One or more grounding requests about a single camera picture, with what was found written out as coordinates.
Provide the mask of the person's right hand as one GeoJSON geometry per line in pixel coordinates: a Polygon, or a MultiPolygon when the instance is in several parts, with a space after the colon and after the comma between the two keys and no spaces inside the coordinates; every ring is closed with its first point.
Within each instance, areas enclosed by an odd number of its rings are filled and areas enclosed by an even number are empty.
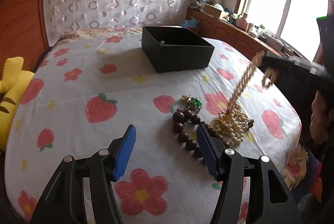
{"type": "Polygon", "coordinates": [[[329,137],[328,130],[333,122],[333,110],[327,109],[327,103],[320,91],[316,92],[311,110],[310,135],[316,144],[322,144],[329,137]]]}

